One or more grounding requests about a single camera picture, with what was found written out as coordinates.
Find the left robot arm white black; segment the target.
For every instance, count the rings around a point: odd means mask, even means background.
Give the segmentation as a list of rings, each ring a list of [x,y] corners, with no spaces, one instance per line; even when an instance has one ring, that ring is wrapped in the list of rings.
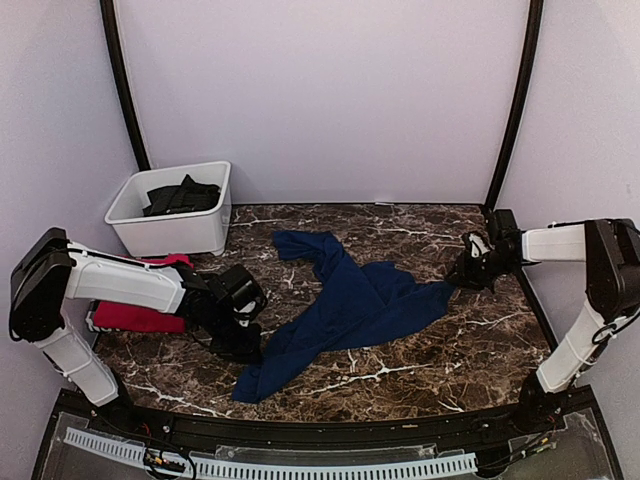
[[[67,325],[65,301],[89,299],[174,315],[204,329],[211,353],[231,362],[261,360],[257,315],[266,307],[263,290],[246,268],[235,265],[203,277],[189,264],[152,264],[122,258],[70,241],[52,227],[33,245],[10,279],[8,333],[40,349],[120,436],[141,427],[127,391],[86,340]]]

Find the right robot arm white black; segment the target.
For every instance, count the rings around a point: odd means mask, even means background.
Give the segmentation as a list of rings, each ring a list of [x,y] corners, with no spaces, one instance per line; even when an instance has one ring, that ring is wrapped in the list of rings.
[[[558,264],[572,266],[582,283],[575,320],[530,380],[541,395],[560,394],[639,319],[639,228],[630,218],[591,218],[523,229],[509,209],[485,220],[485,233],[464,234],[447,282],[491,290],[498,278],[527,266]]]

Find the navy blue t-shirt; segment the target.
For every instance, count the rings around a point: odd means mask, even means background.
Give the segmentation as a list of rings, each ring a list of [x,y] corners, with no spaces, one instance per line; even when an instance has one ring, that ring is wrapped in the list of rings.
[[[281,260],[308,260],[322,284],[316,300],[271,336],[262,362],[238,377],[231,398],[257,404],[285,387],[323,352],[376,346],[418,333],[445,316],[456,287],[418,283],[394,263],[358,265],[329,233],[277,231]]]

